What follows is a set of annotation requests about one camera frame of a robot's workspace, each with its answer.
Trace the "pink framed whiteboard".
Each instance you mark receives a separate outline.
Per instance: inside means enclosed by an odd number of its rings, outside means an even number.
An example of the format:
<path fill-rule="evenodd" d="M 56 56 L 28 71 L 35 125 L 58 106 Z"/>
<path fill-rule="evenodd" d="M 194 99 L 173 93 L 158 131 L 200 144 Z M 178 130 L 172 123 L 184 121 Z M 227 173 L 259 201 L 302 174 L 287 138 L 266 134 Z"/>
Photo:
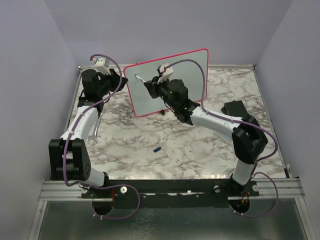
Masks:
<path fill-rule="evenodd" d="M 160 98 L 151 98 L 147 88 L 142 81 L 136 78 L 136 75 L 145 81 L 150 81 L 159 74 L 157 71 L 159 65 L 166 62 L 172 64 L 184 59 L 196 61 L 202 67 L 204 76 L 208 76 L 209 51 L 206 48 L 128 65 L 123 69 L 124 76 L 128 79 L 127 88 L 136 117 L 147 116 L 167 109 Z M 172 68 L 173 74 L 170 79 L 181 79 L 188 88 L 189 98 L 195 102 L 200 101 L 203 90 L 203 77 L 199 67 L 193 62 L 186 61 L 176 64 Z"/>

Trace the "blue marker cap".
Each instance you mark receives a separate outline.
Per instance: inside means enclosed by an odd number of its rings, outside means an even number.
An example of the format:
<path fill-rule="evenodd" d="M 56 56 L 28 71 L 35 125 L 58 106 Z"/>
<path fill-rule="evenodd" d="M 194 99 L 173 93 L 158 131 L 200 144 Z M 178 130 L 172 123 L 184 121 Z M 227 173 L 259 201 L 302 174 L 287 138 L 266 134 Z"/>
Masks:
<path fill-rule="evenodd" d="M 156 152 L 160 151 L 161 149 L 162 149 L 161 147 L 157 147 L 157 148 L 155 148 L 155 149 L 153 150 L 153 152 L 156 153 Z"/>

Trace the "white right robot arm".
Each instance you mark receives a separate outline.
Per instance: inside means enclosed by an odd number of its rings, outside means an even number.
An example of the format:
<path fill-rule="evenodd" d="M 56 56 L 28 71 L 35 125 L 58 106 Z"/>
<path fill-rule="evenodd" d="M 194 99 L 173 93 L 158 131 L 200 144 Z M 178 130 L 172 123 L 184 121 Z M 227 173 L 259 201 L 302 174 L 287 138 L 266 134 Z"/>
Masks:
<path fill-rule="evenodd" d="M 249 114 L 245 118 L 209 114 L 199 103 L 189 99 L 188 89 L 181 79 L 158 83 L 155 76 L 143 85 L 153 99 L 162 99 L 180 122 L 213 130 L 233 144 L 237 163 L 229 189 L 236 196 L 246 192 L 255 163 L 268 143 L 257 120 Z"/>

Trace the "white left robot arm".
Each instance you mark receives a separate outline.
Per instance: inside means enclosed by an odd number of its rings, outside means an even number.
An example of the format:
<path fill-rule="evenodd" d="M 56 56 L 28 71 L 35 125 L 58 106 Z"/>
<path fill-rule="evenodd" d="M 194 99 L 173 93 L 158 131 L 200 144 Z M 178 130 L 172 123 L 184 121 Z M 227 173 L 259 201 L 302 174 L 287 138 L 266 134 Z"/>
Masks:
<path fill-rule="evenodd" d="M 91 128 L 99 125 L 104 104 L 125 87 L 128 79 L 111 68 L 106 74 L 87 69 L 81 80 L 83 91 L 74 120 L 60 138 L 48 144 L 51 178 L 64 181 L 69 187 L 77 183 L 93 186 L 94 193 L 103 198 L 111 190 L 109 177 L 91 166 L 86 140 Z"/>

